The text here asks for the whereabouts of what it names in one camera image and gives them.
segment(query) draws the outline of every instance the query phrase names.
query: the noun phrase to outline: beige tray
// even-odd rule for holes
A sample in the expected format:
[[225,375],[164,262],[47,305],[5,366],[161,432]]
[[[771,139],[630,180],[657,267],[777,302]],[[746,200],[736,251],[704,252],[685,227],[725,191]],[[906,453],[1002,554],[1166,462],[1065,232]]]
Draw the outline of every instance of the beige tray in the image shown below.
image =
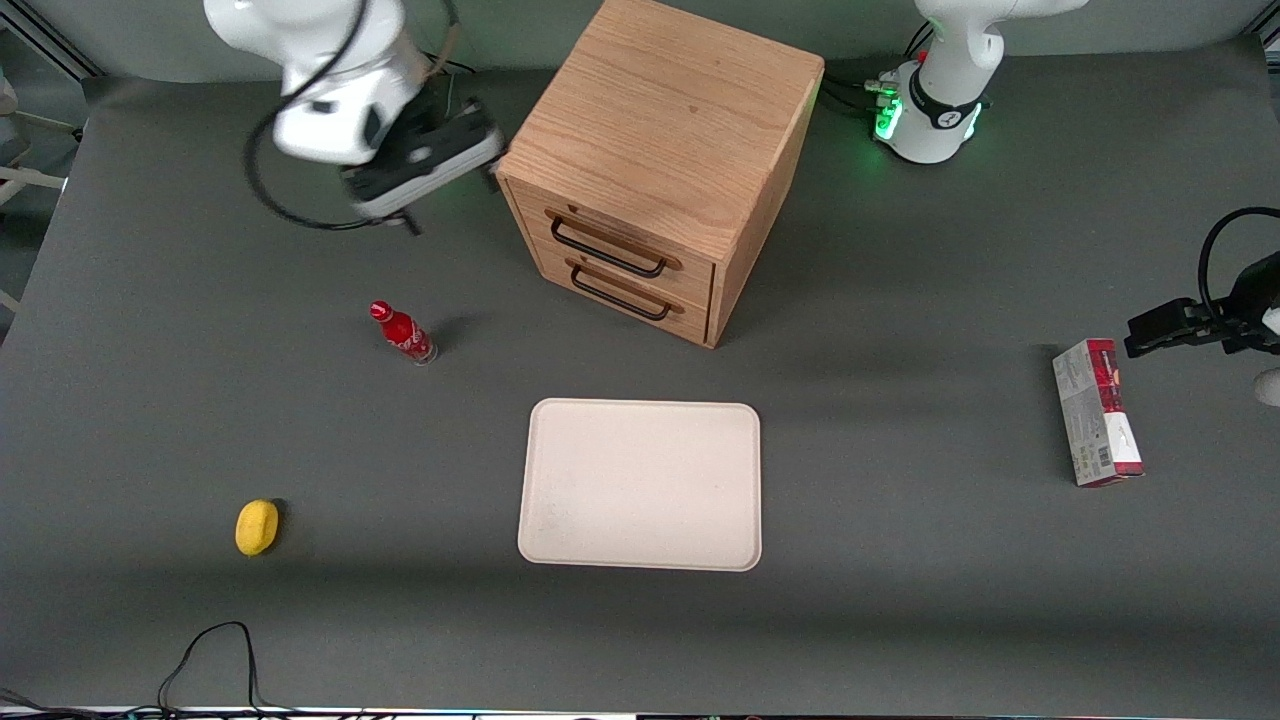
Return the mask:
[[518,542],[532,562],[750,570],[760,560],[759,416],[721,402],[539,402]]

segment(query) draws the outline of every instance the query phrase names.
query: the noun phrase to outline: red bottle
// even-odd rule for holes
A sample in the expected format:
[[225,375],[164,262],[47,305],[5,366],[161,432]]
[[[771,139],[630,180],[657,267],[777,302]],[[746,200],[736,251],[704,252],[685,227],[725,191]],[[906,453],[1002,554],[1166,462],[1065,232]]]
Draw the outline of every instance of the red bottle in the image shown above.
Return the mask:
[[416,365],[426,365],[435,360],[438,348],[431,337],[404,313],[398,313],[381,300],[369,306],[369,314],[383,327],[383,337],[401,352],[408,355]]

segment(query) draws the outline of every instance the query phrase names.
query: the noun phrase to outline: drawer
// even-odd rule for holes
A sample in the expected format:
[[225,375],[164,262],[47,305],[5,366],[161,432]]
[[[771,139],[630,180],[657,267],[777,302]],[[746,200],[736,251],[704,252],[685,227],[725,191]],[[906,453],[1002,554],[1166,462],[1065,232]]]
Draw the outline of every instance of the drawer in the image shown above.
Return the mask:
[[558,286],[698,345],[707,338],[707,307],[701,305],[663,296],[618,273],[586,265],[572,251],[540,246],[538,260],[543,277]]
[[531,243],[559,249],[579,256],[582,265],[694,305],[707,306],[710,300],[712,263],[607,228],[604,222],[593,220],[589,211],[530,184],[512,186]]

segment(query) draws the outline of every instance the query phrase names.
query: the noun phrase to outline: green led light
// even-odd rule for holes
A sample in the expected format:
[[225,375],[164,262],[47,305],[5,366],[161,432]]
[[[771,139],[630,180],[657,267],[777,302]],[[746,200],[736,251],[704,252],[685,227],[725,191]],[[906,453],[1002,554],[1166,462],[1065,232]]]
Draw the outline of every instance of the green led light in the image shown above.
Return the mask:
[[982,102],[978,102],[978,106],[973,109],[973,119],[969,120],[969,129],[964,131],[965,140],[973,137],[973,131],[978,127],[978,115],[980,114],[982,114]]
[[888,104],[887,108],[881,110],[879,117],[876,118],[876,135],[881,140],[890,140],[893,137],[893,131],[897,129],[897,120],[902,117],[902,101],[897,97]]

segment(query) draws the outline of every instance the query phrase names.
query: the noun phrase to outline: drawer handle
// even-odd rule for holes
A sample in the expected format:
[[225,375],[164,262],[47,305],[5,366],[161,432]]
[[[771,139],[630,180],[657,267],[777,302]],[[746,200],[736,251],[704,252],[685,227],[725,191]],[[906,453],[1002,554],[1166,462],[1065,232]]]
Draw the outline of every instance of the drawer handle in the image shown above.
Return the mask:
[[631,302],[627,302],[626,300],[622,300],[621,297],[614,297],[614,296],[609,295],[608,292],[604,292],[603,290],[594,288],[594,287],[584,283],[582,281],[577,279],[577,274],[581,273],[581,272],[582,272],[581,265],[573,265],[573,272],[568,274],[568,279],[570,279],[570,282],[573,283],[573,287],[581,290],[585,293],[594,295],[595,297],[599,297],[600,300],[603,300],[603,301],[605,301],[605,302],[608,302],[611,305],[617,305],[618,307],[622,307],[623,310],[626,310],[628,313],[635,313],[636,315],[640,315],[641,318],[644,318],[646,320],[653,320],[654,323],[657,323],[658,320],[666,318],[667,313],[671,313],[671,304],[669,302],[663,302],[662,304],[662,311],[660,313],[650,313],[650,311],[645,310],[644,307],[640,307],[639,305],[632,305]]
[[561,243],[567,245],[567,246],[572,247],[573,250],[577,250],[579,252],[586,252],[591,258],[595,258],[596,260],[608,263],[608,264],[613,265],[614,268],[621,268],[621,269],[623,269],[623,270],[626,270],[626,272],[628,272],[628,273],[631,273],[634,275],[640,275],[641,278],[653,279],[653,278],[660,275],[663,268],[667,266],[667,259],[666,258],[658,260],[658,265],[655,265],[654,269],[646,270],[646,269],[641,268],[640,265],[632,265],[631,263],[627,263],[626,260],[622,260],[620,258],[614,258],[613,255],[609,255],[608,252],[600,252],[599,250],[596,250],[596,249],[594,249],[594,247],[591,247],[589,245],[582,245],[581,242],[579,242],[579,241],[576,241],[576,240],[573,240],[571,237],[564,237],[563,234],[561,234],[559,233],[559,228],[561,228],[561,225],[563,223],[564,223],[564,220],[561,219],[561,218],[556,218],[554,220],[552,220],[552,237],[554,237]]

